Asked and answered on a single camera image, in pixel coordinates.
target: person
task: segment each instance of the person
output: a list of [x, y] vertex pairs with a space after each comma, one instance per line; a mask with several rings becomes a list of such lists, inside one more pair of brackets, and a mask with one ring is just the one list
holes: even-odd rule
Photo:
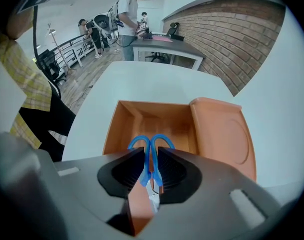
[[62, 160], [64, 145], [48, 131], [67, 136], [75, 114], [61, 101], [43, 72], [25, 56], [15, 41], [32, 26], [32, 19], [33, 9], [12, 14], [0, 33], [0, 62], [26, 95], [10, 134], [25, 139], [34, 149], [47, 151], [56, 162]]
[[90, 36], [92, 37], [94, 44], [97, 48], [98, 54], [95, 55], [96, 59], [99, 59], [102, 57], [102, 44], [101, 44], [101, 38], [98, 29], [95, 27], [94, 23], [91, 21], [87, 21], [85, 19], [80, 19], [79, 25], [81, 26], [86, 26], [88, 32], [86, 37], [84, 38], [85, 40], [88, 39]]
[[146, 27], [149, 28], [149, 22], [148, 22], [148, 17], [146, 12], [142, 12], [142, 16], [144, 21], [146, 22]]
[[134, 60], [134, 51], [130, 44], [137, 39], [136, 32], [139, 28], [137, 8], [137, 0], [119, 0], [118, 2], [118, 18], [124, 23], [124, 27], [119, 28], [119, 35], [126, 61]]

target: white t-shirt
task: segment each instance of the white t-shirt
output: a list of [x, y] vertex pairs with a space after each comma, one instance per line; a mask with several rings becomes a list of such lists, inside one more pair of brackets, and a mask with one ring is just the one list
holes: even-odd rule
[[149, 27], [148, 17], [143, 17], [143, 19], [146, 21], [146, 26]]
[[[127, 13], [127, 16], [137, 25], [137, 0], [120, 0], [118, 2], [118, 14]], [[124, 23], [124, 27], [119, 27], [119, 34], [125, 36], [135, 36], [136, 29]]]

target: brick wall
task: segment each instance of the brick wall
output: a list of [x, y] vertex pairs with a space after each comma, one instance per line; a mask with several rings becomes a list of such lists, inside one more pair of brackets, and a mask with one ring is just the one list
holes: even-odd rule
[[178, 34], [206, 56], [199, 70], [220, 77], [235, 96], [270, 53], [284, 16], [284, 6], [265, 0], [216, 0], [167, 18], [163, 30], [179, 22]]

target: white table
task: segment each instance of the white table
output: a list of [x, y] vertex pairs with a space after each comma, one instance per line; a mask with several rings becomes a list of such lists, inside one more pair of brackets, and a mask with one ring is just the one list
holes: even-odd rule
[[158, 41], [153, 39], [137, 39], [132, 44], [134, 50], [134, 60], [136, 62], [139, 61], [139, 53], [140, 52], [158, 52], [164, 54], [171, 54], [171, 62], [172, 65], [174, 62], [174, 56], [183, 56], [187, 58], [194, 59], [194, 65], [192, 67], [193, 70], [198, 70], [203, 58], [205, 57], [199, 50], [190, 44], [171, 39], [171, 42], [167, 41]]
[[102, 155], [118, 100], [188, 104], [198, 97], [233, 98], [220, 78], [207, 73], [161, 63], [113, 62], [77, 113], [63, 161]]

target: pink mat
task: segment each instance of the pink mat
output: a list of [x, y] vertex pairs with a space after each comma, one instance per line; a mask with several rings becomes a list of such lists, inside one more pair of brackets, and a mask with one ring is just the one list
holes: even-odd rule
[[154, 35], [153, 39], [150, 40], [156, 40], [156, 41], [164, 41], [164, 42], [173, 42], [172, 40], [170, 40], [168, 37], [165, 36], [159, 36], [159, 35]]

